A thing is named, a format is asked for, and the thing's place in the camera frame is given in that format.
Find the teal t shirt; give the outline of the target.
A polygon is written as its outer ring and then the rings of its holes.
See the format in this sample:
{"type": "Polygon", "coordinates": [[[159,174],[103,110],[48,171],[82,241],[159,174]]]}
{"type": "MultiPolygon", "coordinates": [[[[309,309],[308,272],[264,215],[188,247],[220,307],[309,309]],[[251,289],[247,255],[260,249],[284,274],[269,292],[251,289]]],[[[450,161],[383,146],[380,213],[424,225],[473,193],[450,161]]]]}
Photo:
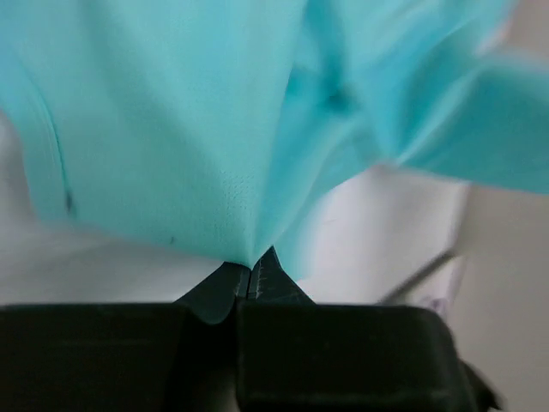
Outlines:
{"type": "Polygon", "coordinates": [[[4,1],[1,301],[174,300],[405,168],[548,191],[511,1],[4,1]]]}

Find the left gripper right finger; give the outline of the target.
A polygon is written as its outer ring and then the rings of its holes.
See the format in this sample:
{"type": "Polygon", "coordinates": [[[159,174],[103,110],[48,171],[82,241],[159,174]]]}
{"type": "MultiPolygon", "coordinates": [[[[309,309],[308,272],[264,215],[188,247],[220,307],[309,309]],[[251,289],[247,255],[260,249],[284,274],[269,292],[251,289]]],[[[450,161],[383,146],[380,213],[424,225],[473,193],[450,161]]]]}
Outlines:
{"type": "Polygon", "coordinates": [[[458,355],[435,312],[321,305],[274,250],[251,271],[236,311],[243,411],[491,411],[498,394],[458,355]]]}

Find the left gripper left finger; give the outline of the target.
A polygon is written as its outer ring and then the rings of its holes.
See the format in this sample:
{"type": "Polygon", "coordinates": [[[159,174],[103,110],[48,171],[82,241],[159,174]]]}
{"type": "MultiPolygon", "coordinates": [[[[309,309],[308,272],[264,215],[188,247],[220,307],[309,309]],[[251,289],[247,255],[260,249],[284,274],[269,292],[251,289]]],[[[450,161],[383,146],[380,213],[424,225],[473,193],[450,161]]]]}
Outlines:
{"type": "Polygon", "coordinates": [[[222,264],[166,303],[1,308],[4,411],[185,411],[234,353],[249,269],[222,264]]]}

